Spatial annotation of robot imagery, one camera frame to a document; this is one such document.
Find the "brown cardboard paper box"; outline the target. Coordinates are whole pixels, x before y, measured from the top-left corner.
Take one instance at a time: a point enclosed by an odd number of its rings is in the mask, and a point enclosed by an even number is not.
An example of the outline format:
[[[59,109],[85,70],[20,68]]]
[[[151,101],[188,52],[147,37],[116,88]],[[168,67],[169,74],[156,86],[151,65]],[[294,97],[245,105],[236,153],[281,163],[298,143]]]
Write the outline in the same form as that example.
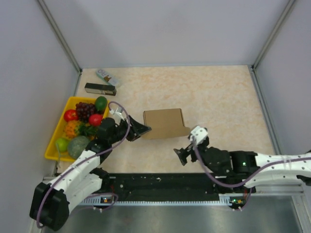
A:
[[[190,134],[190,128],[185,126],[181,108],[144,111],[143,120],[144,124],[151,128],[142,136],[144,139],[166,139]]]

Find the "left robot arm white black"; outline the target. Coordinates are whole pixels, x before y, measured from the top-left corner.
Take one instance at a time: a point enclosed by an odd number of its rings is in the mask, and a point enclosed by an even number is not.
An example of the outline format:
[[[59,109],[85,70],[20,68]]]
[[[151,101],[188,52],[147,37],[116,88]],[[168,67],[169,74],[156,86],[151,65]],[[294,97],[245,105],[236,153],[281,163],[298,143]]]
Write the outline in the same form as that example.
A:
[[[30,218],[37,227],[61,229],[71,212],[94,192],[106,192],[110,188],[107,172],[98,166],[112,150],[124,140],[130,142],[151,131],[151,127],[135,121],[131,116],[120,120],[107,117],[101,121],[95,139],[90,141],[81,155],[58,177],[48,183],[40,183],[34,191]]]

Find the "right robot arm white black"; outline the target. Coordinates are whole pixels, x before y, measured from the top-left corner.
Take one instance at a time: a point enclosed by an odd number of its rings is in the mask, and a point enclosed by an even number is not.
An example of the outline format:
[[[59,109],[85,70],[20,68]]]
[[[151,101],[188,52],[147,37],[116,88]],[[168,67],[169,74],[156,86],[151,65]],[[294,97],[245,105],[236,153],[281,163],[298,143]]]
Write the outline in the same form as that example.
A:
[[[227,151],[206,145],[174,149],[182,165],[190,156],[215,184],[238,192],[272,184],[311,184],[311,154],[267,155],[254,151]]]

